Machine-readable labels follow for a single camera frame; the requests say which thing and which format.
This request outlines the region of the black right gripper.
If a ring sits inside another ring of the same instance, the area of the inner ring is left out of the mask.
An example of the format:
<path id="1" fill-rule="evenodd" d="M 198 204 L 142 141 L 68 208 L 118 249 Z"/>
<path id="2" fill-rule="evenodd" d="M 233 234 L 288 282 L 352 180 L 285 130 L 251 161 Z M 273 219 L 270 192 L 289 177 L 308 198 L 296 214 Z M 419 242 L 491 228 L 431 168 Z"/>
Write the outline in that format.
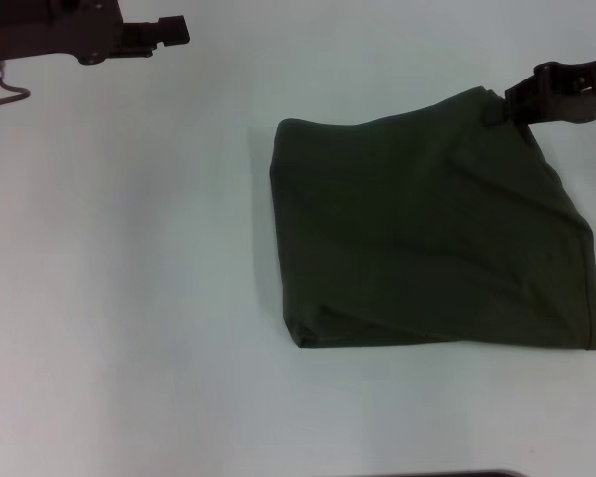
<path id="1" fill-rule="evenodd" d="M 582 64 L 548 62 L 526 79 L 494 96 L 481 115 L 485 126 L 507 122 L 583 124 L 596 120 L 596 61 Z"/>

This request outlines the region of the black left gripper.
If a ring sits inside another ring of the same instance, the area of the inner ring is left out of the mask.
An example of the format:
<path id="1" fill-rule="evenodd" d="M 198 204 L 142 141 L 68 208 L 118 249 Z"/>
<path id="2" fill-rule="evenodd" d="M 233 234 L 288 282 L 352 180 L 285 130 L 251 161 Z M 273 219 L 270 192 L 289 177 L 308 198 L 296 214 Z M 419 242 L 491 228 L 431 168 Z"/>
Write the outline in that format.
<path id="1" fill-rule="evenodd" d="M 125 23 L 117 1 L 0 0 L 0 61 L 62 54 L 83 65 L 108 57 L 152 57 L 165 47 L 190 42 L 183 16 L 153 23 Z"/>

